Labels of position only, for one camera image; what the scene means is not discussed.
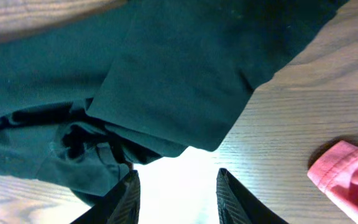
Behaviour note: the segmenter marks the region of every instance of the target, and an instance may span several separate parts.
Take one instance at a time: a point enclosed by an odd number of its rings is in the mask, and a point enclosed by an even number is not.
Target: folded cloth
[[[1,44],[0,174],[104,195],[125,161],[213,151],[344,2],[131,0]]]
[[[337,143],[312,165],[308,177],[358,223],[358,147]]]

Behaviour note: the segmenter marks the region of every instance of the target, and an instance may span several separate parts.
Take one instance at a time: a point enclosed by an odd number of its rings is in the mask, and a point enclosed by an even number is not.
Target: dark green cloth
[[[343,3],[132,0],[1,44],[0,175],[104,195],[125,161],[215,150]]]

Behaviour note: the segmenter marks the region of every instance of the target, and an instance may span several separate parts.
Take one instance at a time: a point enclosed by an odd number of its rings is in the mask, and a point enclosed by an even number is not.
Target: wood grain
[[[64,2],[61,11],[54,7]],[[39,24],[18,16],[26,3]],[[3,1],[0,30],[32,29],[105,2],[45,4],[43,11],[39,0]],[[11,6],[15,10],[3,10]],[[290,223],[352,223],[306,176],[310,158],[334,138],[358,145],[358,0],[340,8],[301,54],[258,88],[217,151],[191,148],[179,158],[135,166],[142,182],[140,223],[218,223],[219,167]],[[0,177],[1,223],[51,223],[58,215],[67,221],[86,209],[62,187]]]

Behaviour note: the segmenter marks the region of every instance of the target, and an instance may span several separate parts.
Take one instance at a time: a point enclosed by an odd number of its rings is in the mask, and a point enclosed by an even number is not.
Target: wooden table
[[[16,37],[1,35],[5,31],[20,34],[106,3],[61,1],[1,1],[0,40]],[[219,167],[290,223],[352,223],[306,176],[310,157],[334,138],[358,145],[358,0],[258,88],[216,152],[188,149],[176,159],[135,166],[142,182],[140,223],[218,223]],[[68,223],[87,209],[66,188],[0,177],[0,223]]]

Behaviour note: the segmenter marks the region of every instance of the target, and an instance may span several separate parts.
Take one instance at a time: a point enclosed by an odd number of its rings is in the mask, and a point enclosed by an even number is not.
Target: red fabric
[[[358,147],[337,143],[313,164],[308,177],[358,223]]]

